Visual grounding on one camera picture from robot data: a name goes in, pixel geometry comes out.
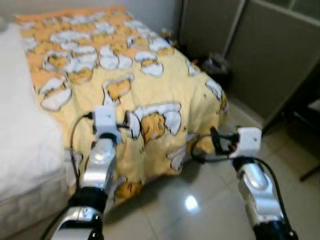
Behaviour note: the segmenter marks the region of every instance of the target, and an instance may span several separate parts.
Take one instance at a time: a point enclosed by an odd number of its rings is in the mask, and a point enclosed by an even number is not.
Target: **tiled floor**
[[[230,126],[254,126],[236,106],[230,108]],[[307,133],[299,135],[304,143]],[[316,139],[308,145],[315,145]],[[275,128],[262,142],[260,158],[274,169],[291,224],[301,240],[320,240],[320,181],[304,183],[299,176],[320,163],[286,127]],[[38,239],[45,224],[10,240]],[[181,176],[163,177],[142,193],[115,208],[103,230],[110,240],[254,240],[238,192],[238,180],[227,162],[199,165],[191,162]]]

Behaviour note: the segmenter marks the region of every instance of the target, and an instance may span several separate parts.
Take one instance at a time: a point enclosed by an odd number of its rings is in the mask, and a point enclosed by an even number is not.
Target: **cartoon print blanket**
[[[75,120],[96,106],[114,104],[117,121],[129,125],[121,130],[108,208],[149,178],[179,174],[195,133],[222,123],[228,103],[221,87],[124,7],[17,21],[36,100],[63,126],[66,159]],[[92,122],[83,120],[74,139],[81,162],[94,140]],[[205,140],[200,147],[213,150]]]

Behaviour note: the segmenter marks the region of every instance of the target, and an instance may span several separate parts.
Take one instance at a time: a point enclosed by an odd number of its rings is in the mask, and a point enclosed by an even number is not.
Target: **wire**
[[[117,127],[118,129],[129,129],[129,128],[130,128],[128,125],[121,124],[121,123],[118,123],[118,124],[116,125],[116,127]]]
[[[57,221],[68,211],[70,205],[68,204],[64,209],[62,209],[59,214],[50,222],[50,224],[46,227],[43,234],[40,237],[40,240],[46,240],[50,230],[56,225]]]
[[[274,182],[274,185],[275,185],[275,191],[276,191],[276,194],[278,196],[278,200],[279,200],[279,204],[280,204],[280,208],[281,208],[281,211],[282,211],[282,214],[283,214],[283,219],[285,221],[285,223],[287,224],[290,232],[293,232],[293,229],[291,227],[291,224],[290,224],[290,221],[289,221],[289,218],[288,218],[288,215],[287,215],[287,211],[286,211],[286,208],[285,208],[285,204],[284,204],[284,200],[282,198],[282,195],[281,195],[281,191],[280,191],[280,186],[279,186],[279,183],[278,183],[278,179],[276,177],[276,174],[275,172],[272,170],[272,168],[263,160],[261,159],[258,159],[258,158],[253,158],[255,161],[261,163],[262,165],[264,165],[266,167],[266,169],[268,169],[271,177],[272,177],[272,180]]]
[[[86,113],[82,116],[80,116],[74,123],[72,131],[71,131],[71,136],[70,136],[70,152],[71,152],[71,163],[72,163],[72,168],[75,176],[75,189],[76,191],[80,189],[80,171],[77,170],[77,163],[76,163],[76,158],[75,158],[75,153],[74,153],[74,137],[75,137],[75,132],[78,124],[83,118],[93,118],[93,113],[89,112]]]
[[[196,160],[196,161],[198,161],[199,163],[202,163],[202,164],[204,164],[205,162],[219,163],[219,162],[223,162],[223,161],[228,161],[228,160],[230,160],[230,158],[227,158],[227,159],[226,159],[226,158],[224,157],[224,155],[221,155],[222,158],[218,158],[219,155],[217,155],[217,159],[214,159],[214,160],[213,160],[213,159],[208,160],[208,159],[205,159],[205,158],[203,158],[203,157],[200,157],[200,156],[195,155],[195,154],[194,154],[194,151],[195,151],[195,148],[196,148],[197,144],[198,144],[202,139],[207,138],[207,137],[212,137],[212,135],[211,135],[211,134],[204,134],[204,135],[197,134],[197,139],[192,143],[191,149],[190,149],[190,154],[191,154],[192,159],[194,159],[194,160]]]

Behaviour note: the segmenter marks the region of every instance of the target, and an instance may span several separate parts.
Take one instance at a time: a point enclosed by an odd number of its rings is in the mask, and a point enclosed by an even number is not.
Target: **gray wall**
[[[192,55],[221,53],[239,0],[188,0],[181,38]]]
[[[11,20],[14,14],[124,5],[137,19],[160,32],[162,28],[176,29],[179,4],[179,0],[0,0],[0,16]]]
[[[320,50],[320,25],[251,2],[232,46],[230,92],[267,119],[302,83]]]
[[[189,1],[183,36],[190,53],[221,53],[239,2]],[[303,81],[319,48],[317,21],[251,0],[229,55],[229,93],[267,119]]]

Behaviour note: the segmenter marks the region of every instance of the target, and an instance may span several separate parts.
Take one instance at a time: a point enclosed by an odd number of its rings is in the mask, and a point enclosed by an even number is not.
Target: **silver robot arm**
[[[246,213],[256,239],[297,240],[298,236],[292,230],[285,208],[280,203],[282,198],[277,179],[272,169],[265,162],[257,159],[261,145],[261,130],[255,127],[241,127],[237,131],[238,133],[230,138],[233,141],[236,140],[233,142],[236,148],[227,158],[232,160],[237,173],[238,188],[245,201]],[[221,151],[222,148],[217,143],[218,138],[213,137],[212,141]],[[274,195],[273,181],[256,161],[264,164],[270,171],[276,184],[278,197]]]
[[[93,115],[96,143],[90,152],[80,189],[69,201],[69,209],[52,240],[103,240],[103,212],[113,181],[116,144],[121,142],[115,107],[99,106]]]

